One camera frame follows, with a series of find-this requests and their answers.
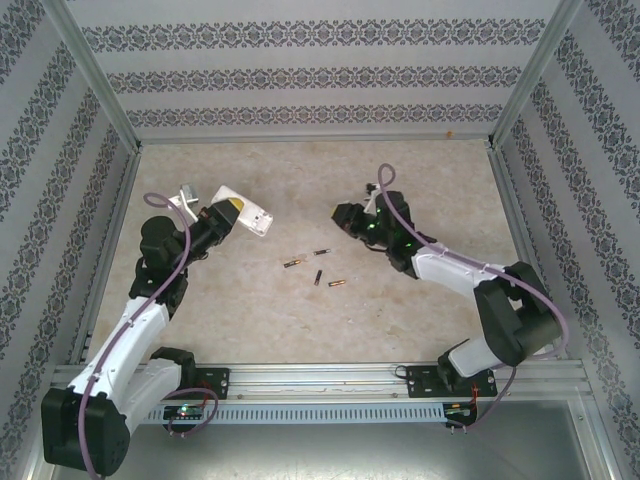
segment striped wall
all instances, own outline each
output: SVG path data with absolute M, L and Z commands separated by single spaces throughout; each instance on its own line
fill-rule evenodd
M 558 0 L 68 3 L 142 140 L 491 132 Z
M 129 152 L 35 0 L 0 2 L 0 479 L 87 305 Z
M 623 478 L 640 477 L 640 1 L 588 0 L 503 145 Z

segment beige floor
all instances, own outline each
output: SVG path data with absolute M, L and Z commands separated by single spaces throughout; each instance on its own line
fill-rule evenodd
M 435 360 L 478 334 L 471 301 L 396 272 L 330 218 L 362 201 L 381 162 L 397 169 L 418 228 L 449 248 L 496 263 L 516 260 L 481 141 L 335 142 L 145 147 L 90 353 L 118 321 L 139 257 L 140 226 L 156 210 L 142 195 L 171 196 L 194 183 L 210 200 L 222 184 L 275 217 L 264 238 L 236 226 L 206 261 L 154 344 L 185 348 L 199 362 L 400 362 Z M 329 255 L 313 257 L 316 249 Z M 302 264 L 283 262 L 306 255 Z M 313 280 L 324 270 L 320 286 Z M 329 280 L 346 279 L 329 288 Z

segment patterned wallpaper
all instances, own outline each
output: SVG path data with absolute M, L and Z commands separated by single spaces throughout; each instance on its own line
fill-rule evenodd
M 129 154 L 35 0 L 0 3 L 0 479 L 69 360 Z
M 640 478 L 639 3 L 583 4 L 503 146 L 623 478 Z
M 487 135 L 557 4 L 68 3 L 137 134 L 165 141 Z

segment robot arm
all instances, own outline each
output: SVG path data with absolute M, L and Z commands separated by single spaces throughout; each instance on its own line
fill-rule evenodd
M 230 196 L 203 208 L 198 215 L 192 215 L 195 222 L 189 227 L 191 246 L 185 268 L 133 322 L 134 312 L 170 277 L 185 254 L 184 232 L 177 230 L 170 218 L 156 216 L 145 222 L 141 230 L 142 257 L 136 264 L 130 300 L 118 325 L 83 372 L 66 389 L 50 389 L 42 401 L 47 462 L 85 469 L 78 438 L 79 406 L 94 375 L 96 362 L 103 355 L 107 354 L 106 362 L 92 387 L 85 414 L 87 446 L 98 474 L 115 473 L 125 458 L 131 435 L 158 402 L 178 388 L 194 386 L 196 364 L 190 352 L 161 348 L 152 355 L 142 372 L 135 371 L 182 302 L 188 286 L 186 267 L 206 258 L 209 248 L 225 239 L 239 219 L 244 204 Z M 181 207 L 188 209 L 187 202 Z M 126 324 L 130 328 L 119 334 Z M 121 336 L 113 350 L 108 351 L 108 345 L 116 335 Z
M 456 345 L 438 359 L 439 376 L 449 390 L 468 385 L 474 375 L 488 368 L 502 364 L 515 367 L 560 336 L 561 329 L 545 304 L 485 270 L 493 267 L 546 295 L 530 265 L 517 262 L 510 267 L 473 268 L 447 255 L 447 248 L 435 238 L 418 232 L 429 246 L 418 242 L 392 215 L 377 185 L 367 185 L 367 193 L 366 207 L 338 205 L 332 216 L 336 224 L 368 248 L 382 247 L 396 270 L 440 283 L 476 302 L 483 335 Z M 388 194 L 398 213 L 413 227 L 402 193 Z

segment battery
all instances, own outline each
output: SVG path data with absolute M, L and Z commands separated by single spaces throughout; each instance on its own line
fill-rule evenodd
M 294 265 L 298 265 L 302 260 L 292 260 L 291 262 L 287 262 L 284 264 L 284 268 L 293 267 Z

